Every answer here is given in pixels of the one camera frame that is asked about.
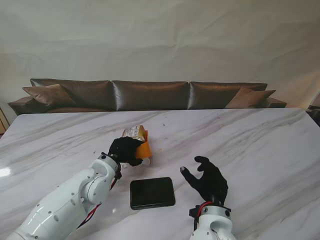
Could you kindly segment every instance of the snack package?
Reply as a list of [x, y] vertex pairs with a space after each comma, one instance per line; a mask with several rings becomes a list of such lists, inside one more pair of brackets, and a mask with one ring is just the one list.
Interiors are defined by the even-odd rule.
[[131, 137], [133, 139], [137, 139], [142, 141], [143, 143], [136, 149], [135, 157], [137, 159], [142, 159], [143, 165], [150, 164], [150, 157], [152, 156], [149, 142], [148, 142], [148, 131], [145, 130], [144, 126], [137, 125], [130, 128], [126, 128], [123, 133], [122, 137]]

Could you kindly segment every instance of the tablet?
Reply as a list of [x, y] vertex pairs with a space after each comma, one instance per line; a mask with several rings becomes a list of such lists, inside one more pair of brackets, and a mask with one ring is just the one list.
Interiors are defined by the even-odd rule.
[[133, 210], [168, 207], [175, 203], [170, 177], [134, 180], [130, 183], [130, 207]]

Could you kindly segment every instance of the red cable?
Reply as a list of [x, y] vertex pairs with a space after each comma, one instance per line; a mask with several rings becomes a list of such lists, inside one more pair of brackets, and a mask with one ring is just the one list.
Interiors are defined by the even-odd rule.
[[202, 210], [205, 206], [208, 206], [208, 205], [210, 205], [210, 204], [212, 204], [212, 203], [213, 203], [212, 201], [206, 201], [205, 203], [202, 203], [202, 205], [199, 207], [197, 217], [200, 217], [201, 210]]

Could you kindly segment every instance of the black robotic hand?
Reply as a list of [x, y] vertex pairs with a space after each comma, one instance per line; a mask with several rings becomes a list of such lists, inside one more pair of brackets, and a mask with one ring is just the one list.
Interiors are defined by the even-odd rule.
[[201, 163], [197, 170], [203, 172], [203, 175], [200, 179], [197, 179], [186, 167], [182, 166], [180, 171], [185, 180], [199, 192], [205, 201], [223, 206], [228, 193], [227, 180], [222, 176], [219, 168], [211, 163], [208, 158], [196, 156], [194, 160]]
[[138, 166], [142, 163], [142, 159], [136, 158], [136, 150], [141, 144], [143, 144], [142, 141], [132, 137], [117, 138], [111, 144], [108, 156], [116, 162]]

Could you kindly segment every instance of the white marble tabletop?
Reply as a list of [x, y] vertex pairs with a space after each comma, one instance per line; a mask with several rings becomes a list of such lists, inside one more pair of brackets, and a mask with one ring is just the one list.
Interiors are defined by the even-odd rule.
[[[179, 168], [199, 177], [198, 155], [228, 181], [225, 205], [238, 240], [320, 239], [320, 128], [299, 108], [20, 115], [0, 139], [0, 239], [139, 124], [149, 131], [151, 164], [124, 169], [108, 200], [69, 240], [188, 240], [189, 209], [203, 200]], [[132, 210], [130, 182], [158, 177], [172, 179], [175, 206]]]

